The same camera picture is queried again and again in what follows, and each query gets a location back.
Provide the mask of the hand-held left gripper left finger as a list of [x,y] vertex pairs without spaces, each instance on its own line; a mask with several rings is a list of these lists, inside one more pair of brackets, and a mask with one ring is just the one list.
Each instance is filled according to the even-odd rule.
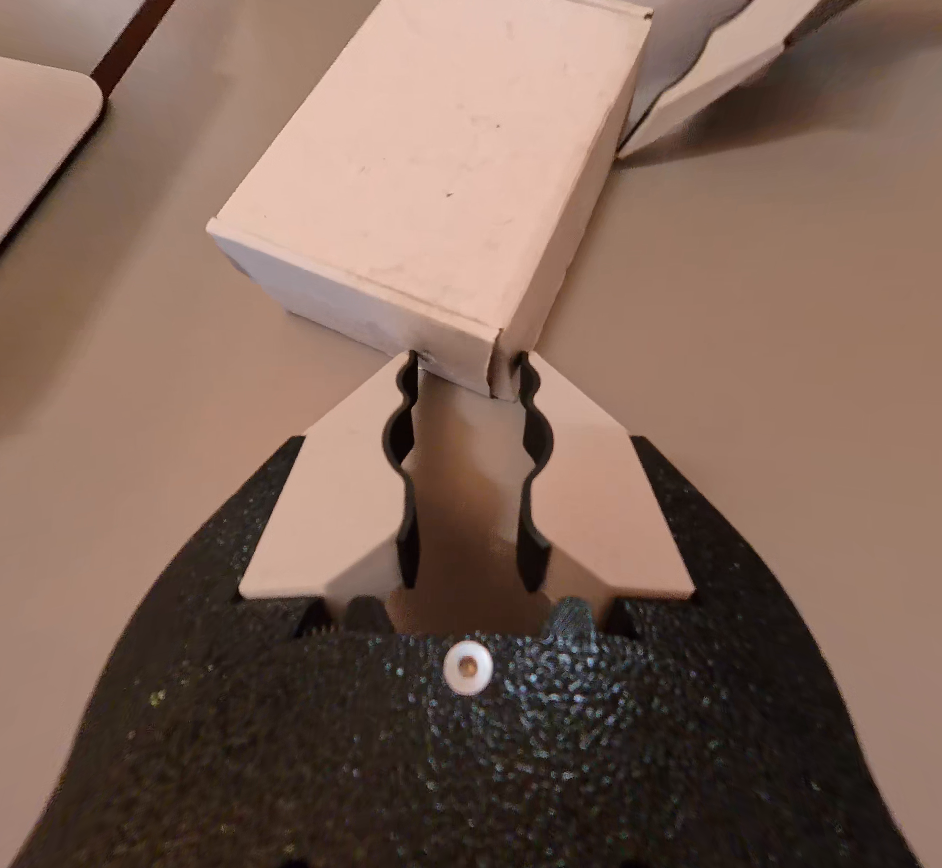
[[309,427],[239,583],[246,600],[383,605],[418,579],[415,352],[403,352]]

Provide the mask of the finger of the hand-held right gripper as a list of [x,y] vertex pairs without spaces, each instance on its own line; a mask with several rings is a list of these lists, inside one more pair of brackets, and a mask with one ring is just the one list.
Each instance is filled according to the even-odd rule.
[[619,145],[625,159],[689,121],[860,0],[752,0],[712,31],[690,70],[656,97]]

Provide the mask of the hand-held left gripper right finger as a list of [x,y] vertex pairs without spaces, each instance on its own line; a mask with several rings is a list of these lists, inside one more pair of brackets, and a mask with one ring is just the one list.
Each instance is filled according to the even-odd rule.
[[524,589],[578,598],[598,621],[620,598],[688,601],[694,581],[628,431],[536,353],[516,369],[532,464],[516,537]]

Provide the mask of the white cardboard mailer box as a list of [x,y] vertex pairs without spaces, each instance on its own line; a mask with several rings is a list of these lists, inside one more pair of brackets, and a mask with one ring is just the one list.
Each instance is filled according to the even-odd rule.
[[382,0],[207,232],[286,310],[512,400],[651,19],[627,0]]

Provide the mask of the grey desk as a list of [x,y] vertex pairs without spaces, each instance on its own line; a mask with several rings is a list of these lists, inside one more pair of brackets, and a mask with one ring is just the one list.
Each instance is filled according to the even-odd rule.
[[[2,866],[171,557],[382,364],[206,234],[377,2],[176,0],[2,255]],[[940,0],[618,168],[538,349],[777,574],[940,866]]]

